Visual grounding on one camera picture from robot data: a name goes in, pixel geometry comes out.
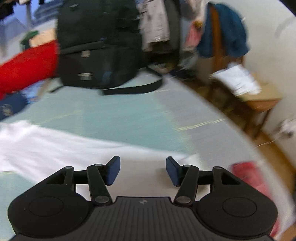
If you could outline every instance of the bed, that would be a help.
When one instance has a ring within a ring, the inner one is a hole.
[[[134,86],[155,80],[141,70],[125,84]],[[254,160],[268,183],[279,211],[281,233],[295,221],[294,203],[271,166],[253,144],[215,107],[184,84],[165,76],[158,90],[140,95],[102,96],[98,90],[63,87],[46,93],[6,123],[28,120],[42,127],[84,137],[124,142],[146,148],[198,154],[201,169],[229,168],[233,163]],[[55,79],[48,90],[59,86]],[[13,231],[7,219],[9,203],[33,185],[16,173],[0,173],[0,240]]]

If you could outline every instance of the blue garment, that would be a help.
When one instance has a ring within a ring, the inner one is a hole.
[[[204,58],[213,57],[213,35],[210,4],[207,6],[207,20],[204,34],[197,46],[199,55]],[[212,4],[219,13],[220,28],[222,33],[222,45],[226,54],[232,57],[242,57],[249,48],[246,45],[246,30],[239,15],[224,4]]]

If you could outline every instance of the wooden chair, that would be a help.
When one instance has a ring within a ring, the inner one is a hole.
[[[219,23],[219,13],[213,5],[210,6],[211,20],[212,20],[212,32],[213,32],[213,71],[224,69],[230,62],[237,62],[244,64],[244,57],[232,58],[226,56],[226,52],[222,45],[222,33]],[[256,126],[256,130],[253,134],[253,138],[256,138],[263,125],[267,121],[272,108],[281,100],[281,94],[277,92],[276,88],[270,84],[261,84],[262,91],[259,95],[242,95],[236,97],[232,91],[226,87],[222,82],[217,79],[213,79],[210,84],[210,91],[208,93],[208,100],[211,101],[216,89],[222,89],[229,96],[223,109],[225,110],[231,103],[243,105],[248,111],[246,125],[244,131],[247,133],[252,127],[252,124],[256,120],[260,113],[265,112],[263,120]]]

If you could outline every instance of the backpack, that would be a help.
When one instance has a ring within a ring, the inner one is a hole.
[[[158,89],[162,77],[148,85],[114,88],[134,78],[143,67],[138,25],[135,0],[65,0],[57,25],[58,74],[63,84],[102,89],[105,95]]]

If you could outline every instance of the wooden floor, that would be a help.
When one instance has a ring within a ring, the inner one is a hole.
[[[201,84],[198,81],[183,82],[191,89],[195,90],[202,97],[206,97],[209,87]],[[217,108],[221,109],[225,102],[226,96],[223,93],[217,93],[215,99],[212,101],[212,104]],[[230,107],[225,110],[224,113],[229,117],[235,124],[239,127],[245,125],[244,118],[240,113],[238,113],[235,107]],[[271,139],[263,132],[260,133],[259,137],[254,140],[256,146],[270,142]],[[283,152],[278,148],[278,146],[273,142],[268,145],[262,145],[258,147],[258,150],[265,156],[266,160],[272,165],[274,170],[280,176],[284,184],[287,186],[288,190],[292,193],[295,188],[295,168],[290,164],[289,160],[283,154]],[[296,226],[290,227],[281,238],[281,241],[291,241],[296,237]]]

